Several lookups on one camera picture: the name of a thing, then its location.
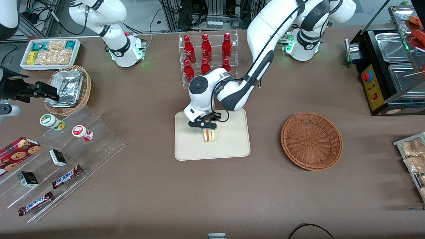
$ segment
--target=acrylic bottle rack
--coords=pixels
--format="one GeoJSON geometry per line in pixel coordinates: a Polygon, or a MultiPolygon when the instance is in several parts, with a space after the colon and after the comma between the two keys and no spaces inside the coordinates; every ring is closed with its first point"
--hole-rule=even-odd
{"type": "MultiPolygon", "coordinates": [[[[239,78],[239,55],[238,55],[238,31],[232,30],[232,31],[208,31],[208,38],[211,43],[212,48],[212,61],[209,63],[211,66],[211,70],[220,68],[223,65],[223,59],[221,58],[221,45],[223,44],[224,40],[224,33],[229,32],[230,33],[230,41],[232,42],[232,56],[230,57],[230,67],[232,68],[230,74],[234,78],[239,78]]],[[[193,44],[193,47],[195,48],[195,56],[196,56],[196,62],[192,64],[193,70],[195,72],[195,76],[201,75],[201,60],[202,60],[202,51],[201,51],[201,45],[202,45],[202,34],[204,32],[198,32],[198,31],[191,31],[191,32],[185,32],[180,33],[178,38],[178,48],[180,53],[180,68],[181,68],[181,79],[183,86],[188,86],[186,77],[184,76],[184,64],[183,61],[186,59],[186,56],[184,54],[184,40],[183,37],[185,35],[189,35],[190,41],[193,44]]]]}

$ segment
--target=wooden skewer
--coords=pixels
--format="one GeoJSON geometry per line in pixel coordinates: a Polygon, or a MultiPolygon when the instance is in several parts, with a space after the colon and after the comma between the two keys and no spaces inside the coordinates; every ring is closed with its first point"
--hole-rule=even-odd
{"type": "Polygon", "coordinates": [[[413,74],[405,75],[404,77],[414,76],[414,75],[422,74],[422,73],[425,73],[425,71],[421,71],[421,72],[417,72],[417,73],[413,73],[413,74]]]}

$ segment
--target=metal tray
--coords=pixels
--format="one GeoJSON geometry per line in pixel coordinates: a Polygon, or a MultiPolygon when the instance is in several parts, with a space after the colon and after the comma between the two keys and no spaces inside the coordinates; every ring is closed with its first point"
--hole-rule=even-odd
{"type": "MultiPolygon", "coordinates": [[[[418,82],[417,75],[404,77],[405,75],[415,73],[412,64],[391,64],[388,67],[388,71],[391,74],[397,92],[412,87],[412,84],[418,82]]],[[[403,95],[403,98],[425,98],[425,84],[421,83],[413,90],[407,91],[406,94],[403,95]]]]}
{"type": "Polygon", "coordinates": [[[410,62],[398,33],[379,33],[376,34],[375,38],[378,42],[379,49],[381,50],[382,57],[386,62],[410,62]]]}

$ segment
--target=clear acrylic shelf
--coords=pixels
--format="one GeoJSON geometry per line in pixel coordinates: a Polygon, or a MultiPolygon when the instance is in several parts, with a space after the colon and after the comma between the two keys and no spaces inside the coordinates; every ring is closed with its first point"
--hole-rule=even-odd
{"type": "MultiPolygon", "coordinates": [[[[239,78],[239,55],[238,55],[238,31],[231,30],[231,31],[208,31],[208,39],[211,43],[212,48],[212,61],[210,62],[211,69],[220,68],[223,65],[223,59],[221,58],[221,45],[223,44],[224,40],[224,34],[226,32],[230,33],[230,41],[232,42],[232,56],[230,57],[230,67],[232,68],[230,74],[234,78],[239,78]]],[[[193,47],[195,47],[195,56],[196,56],[196,63],[192,64],[193,70],[195,72],[195,76],[201,75],[201,59],[202,59],[202,51],[201,51],[201,45],[202,45],[202,34],[204,32],[198,32],[198,31],[191,31],[191,32],[185,32],[180,33],[178,38],[178,48],[180,53],[180,68],[181,68],[181,79],[183,86],[188,86],[186,77],[184,76],[184,64],[183,61],[186,59],[186,56],[184,54],[184,40],[183,36],[189,35],[190,41],[193,44],[193,47]]]]}
{"type": "Polygon", "coordinates": [[[16,210],[16,216],[18,216],[20,207],[25,207],[44,196],[48,191],[52,191],[53,201],[33,209],[22,217],[28,223],[37,222],[41,219],[125,146],[106,127],[100,119],[100,115],[88,106],[69,115],[64,119],[64,122],[65,129],[47,131],[38,139],[42,150],[34,157],[27,159],[26,162],[24,161],[23,164],[15,167],[13,172],[5,175],[5,178],[0,182],[1,200],[8,204],[8,208],[16,210]],[[94,133],[93,140],[84,141],[72,136],[71,130],[76,125],[83,125],[92,131],[94,133]],[[53,164],[49,154],[49,151],[53,148],[63,152],[68,161],[65,167],[53,164]],[[51,183],[78,164],[84,171],[53,190],[51,183]],[[20,171],[33,172],[39,185],[35,188],[23,187],[17,177],[17,173],[20,171]]]}

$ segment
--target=red bottle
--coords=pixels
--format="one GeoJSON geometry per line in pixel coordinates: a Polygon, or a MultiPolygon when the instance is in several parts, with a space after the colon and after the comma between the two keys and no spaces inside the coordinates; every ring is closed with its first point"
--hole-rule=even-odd
{"type": "Polygon", "coordinates": [[[208,34],[202,34],[202,57],[206,57],[208,62],[211,62],[213,59],[212,50],[211,50],[211,43],[208,40],[208,34]]]}
{"type": "Polygon", "coordinates": [[[211,70],[211,66],[208,64],[208,59],[205,57],[202,58],[202,65],[201,65],[202,74],[205,75],[210,70],[211,70]]]}
{"type": "Polygon", "coordinates": [[[184,60],[184,76],[186,77],[187,83],[190,83],[190,81],[195,77],[195,72],[193,71],[193,67],[190,65],[190,62],[188,59],[184,60]]]}
{"type": "Polygon", "coordinates": [[[222,50],[222,54],[221,54],[221,58],[226,59],[232,56],[232,42],[230,41],[230,33],[226,32],[224,34],[224,41],[223,44],[221,45],[221,50],[222,50]]]}
{"type": "Polygon", "coordinates": [[[226,69],[226,71],[229,72],[229,73],[232,70],[232,68],[229,65],[229,59],[228,58],[226,58],[226,59],[223,60],[223,65],[221,67],[223,67],[224,69],[226,69]]]}
{"type": "Polygon", "coordinates": [[[184,54],[186,55],[186,58],[189,59],[189,61],[192,64],[194,64],[196,62],[195,48],[193,47],[193,44],[190,42],[190,37],[188,35],[185,35],[183,38],[184,38],[184,54]]]}

